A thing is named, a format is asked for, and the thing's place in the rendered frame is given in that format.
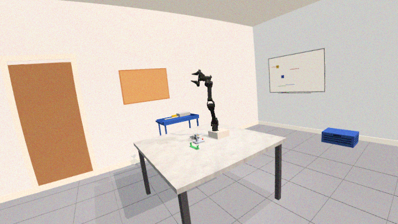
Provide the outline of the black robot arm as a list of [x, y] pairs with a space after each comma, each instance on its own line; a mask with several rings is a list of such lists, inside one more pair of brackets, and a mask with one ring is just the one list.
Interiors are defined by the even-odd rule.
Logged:
[[[204, 78], [204, 74], [202, 72], [199, 72], [200, 79]], [[215, 103], [212, 99], [212, 86], [213, 86], [213, 82], [211, 81], [212, 76], [206, 76], [205, 77], [205, 86], [207, 86], [208, 88], [208, 101], [212, 101], [212, 103], [208, 103], [207, 102], [207, 107], [211, 112], [212, 115], [212, 121], [211, 121], [211, 126], [212, 126], [212, 131], [219, 131], [218, 130], [218, 119], [215, 117], [215, 112], [214, 112], [214, 108], [215, 108]]]

